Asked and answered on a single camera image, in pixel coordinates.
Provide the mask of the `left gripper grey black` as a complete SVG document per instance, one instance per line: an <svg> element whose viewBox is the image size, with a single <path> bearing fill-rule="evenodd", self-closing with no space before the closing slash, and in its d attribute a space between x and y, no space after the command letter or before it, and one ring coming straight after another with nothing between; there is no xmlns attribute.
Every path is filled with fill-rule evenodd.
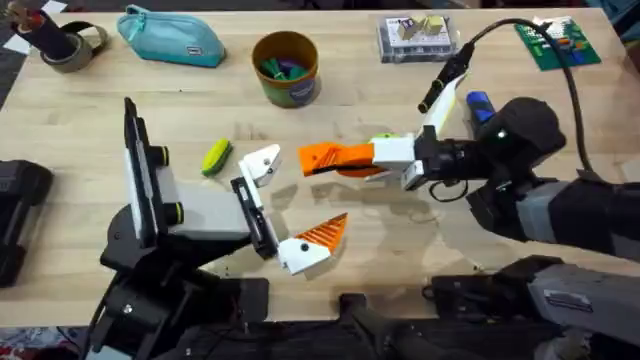
<svg viewBox="0 0 640 360"><path fill-rule="evenodd" d="M175 181L166 161L146 148L125 151L129 203L110 223L102 265L122 273L158 277L173 266L197 269L251 246L264 259L277 255L297 275L339 250L348 214L342 213L279 241L259 189L270 183L282 158L278 144L245 155L230 191Z"/></svg>

